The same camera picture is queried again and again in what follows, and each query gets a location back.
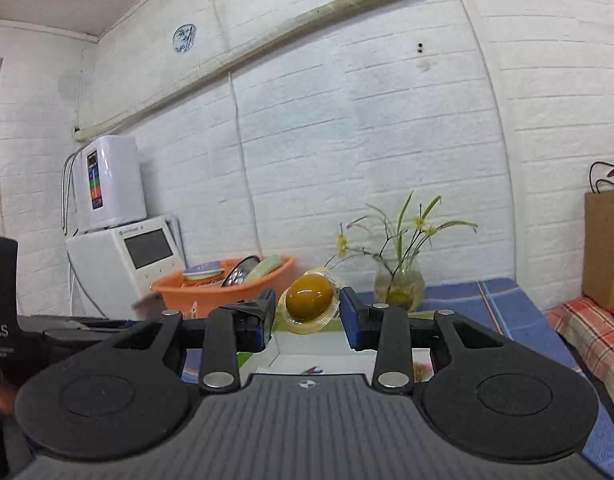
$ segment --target red plaid fabric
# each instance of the red plaid fabric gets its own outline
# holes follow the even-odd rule
[[[582,356],[614,404],[614,317],[589,298],[567,301],[547,312],[554,330]]]

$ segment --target silver screw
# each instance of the silver screw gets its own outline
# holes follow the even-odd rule
[[[385,372],[378,376],[378,382],[385,388],[401,388],[409,382],[409,378],[402,372]]]
[[[233,383],[233,375],[228,372],[211,372],[203,377],[205,386],[210,388],[224,388]]]

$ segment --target white appliance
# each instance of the white appliance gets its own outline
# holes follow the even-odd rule
[[[88,315],[96,312],[90,300],[110,319],[136,319],[131,306],[151,292],[150,285],[185,268],[180,241],[177,246],[162,216],[76,235],[66,243]]]
[[[72,175],[79,232],[147,217],[133,137],[98,137],[76,155]]]

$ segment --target black screen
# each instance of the black screen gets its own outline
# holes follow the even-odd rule
[[[173,254],[162,229],[125,238],[125,245],[136,269],[168,258]]]

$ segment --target round wall sticker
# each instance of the round wall sticker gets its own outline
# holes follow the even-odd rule
[[[174,32],[174,50],[178,54],[184,54],[194,46],[194,37],[196,36],[196,25],[188,23],[182,27],[178,27]]]

